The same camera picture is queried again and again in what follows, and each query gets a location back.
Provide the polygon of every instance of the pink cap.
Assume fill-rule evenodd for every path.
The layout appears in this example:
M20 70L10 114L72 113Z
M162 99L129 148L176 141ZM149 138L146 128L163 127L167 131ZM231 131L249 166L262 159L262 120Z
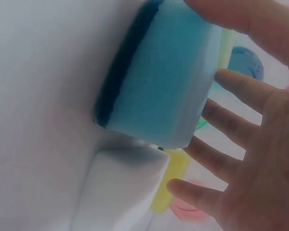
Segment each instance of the pink cap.
M203 184L198 180L189 181L192 184L203 186ZM201 223L210 218L208 214L202 210L175 198L170 206L171 210L180 220L189 223Z

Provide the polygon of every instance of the dark blue scrubbing pad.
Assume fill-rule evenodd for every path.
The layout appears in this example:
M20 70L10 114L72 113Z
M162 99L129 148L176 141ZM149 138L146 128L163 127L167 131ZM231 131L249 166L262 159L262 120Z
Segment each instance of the dark blue scrubbing pad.
M102 127L165 148L190 142L213 82L221 28L182 0L140 8L94 107Z
M163 1L164 0L150 0L140 8L114 58L95 106L96 120L98 124L104 128L107 127L110 120L114 103L117 96L120 94L122 82L128 72L133 56L137 51L137 47L145 37L151 22Z

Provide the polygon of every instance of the hand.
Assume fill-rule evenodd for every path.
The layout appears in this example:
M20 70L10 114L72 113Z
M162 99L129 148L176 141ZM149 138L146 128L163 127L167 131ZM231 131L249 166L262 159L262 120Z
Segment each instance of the hand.
M289 9L273 0L186 0L206 20L248 34L289 67ZM208 100L203 117L246 149L243 161L194 137L185 151L229 185L224 192L171 180L176 197L225 231L289 231L289 90L219 70L216 81L263 116L257 126Z

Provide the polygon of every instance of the yellow sponge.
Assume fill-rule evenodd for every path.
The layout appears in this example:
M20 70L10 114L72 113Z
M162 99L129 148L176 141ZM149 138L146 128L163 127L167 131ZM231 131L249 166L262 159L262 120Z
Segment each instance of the yellow sponge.
M168 181L173 178L182 178L192 160L183 150L164 149L164 152L170 155L170 162L150 207L150 210L156 214L166 211L173 200L173 196L166 188Z
M235 31L223 28L218 68L227 69L235 39Z

